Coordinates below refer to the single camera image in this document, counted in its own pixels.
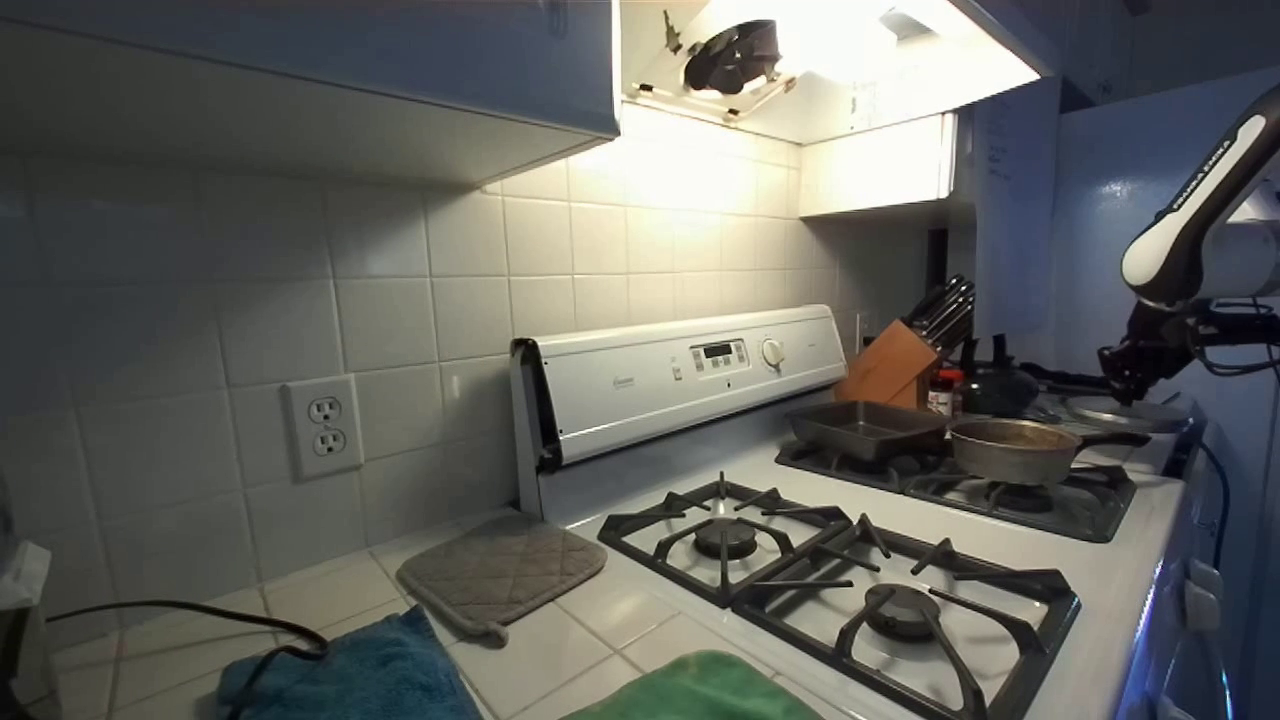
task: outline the knife block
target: knife block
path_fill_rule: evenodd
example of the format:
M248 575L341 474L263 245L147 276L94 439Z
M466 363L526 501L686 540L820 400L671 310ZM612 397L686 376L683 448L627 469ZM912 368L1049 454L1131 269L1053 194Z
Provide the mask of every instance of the knife block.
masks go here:
M890 321L845 373L840 405L920 409L936 354L898 321Z

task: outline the white tile wall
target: white tile wall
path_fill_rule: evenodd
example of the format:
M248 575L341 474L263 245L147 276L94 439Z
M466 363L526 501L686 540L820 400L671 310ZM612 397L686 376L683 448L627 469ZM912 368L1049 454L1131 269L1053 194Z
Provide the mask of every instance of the white tile wall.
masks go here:
M510 501L515 334L832 302L783 143L623 141L449 197L0 158L0 474L51 603L210 597ZM284 379L351 373L367 466L300 485Z

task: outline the stove knob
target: stove knob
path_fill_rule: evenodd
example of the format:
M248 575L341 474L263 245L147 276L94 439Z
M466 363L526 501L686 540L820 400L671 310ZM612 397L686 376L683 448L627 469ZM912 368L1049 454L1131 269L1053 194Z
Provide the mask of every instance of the stove knob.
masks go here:
M771 368L771 373L783 373L783 361L788 361L788 354L783 354L783 342L761 342L761 361Z

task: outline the wall outlet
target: wall outlet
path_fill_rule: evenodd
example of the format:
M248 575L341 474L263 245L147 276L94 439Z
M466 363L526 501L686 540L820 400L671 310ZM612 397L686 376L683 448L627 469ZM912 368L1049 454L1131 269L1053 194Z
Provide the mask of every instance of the wall outlet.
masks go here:
M351 376L284 386L294 475L331 475L364 466L364 432Z

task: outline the range hood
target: range hood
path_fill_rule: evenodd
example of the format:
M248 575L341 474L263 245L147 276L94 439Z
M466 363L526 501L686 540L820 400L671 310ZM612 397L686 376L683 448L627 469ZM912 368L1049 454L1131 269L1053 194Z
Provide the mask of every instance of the range hood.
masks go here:
M1030 85L972 0L620 0L623 100L820 143Z

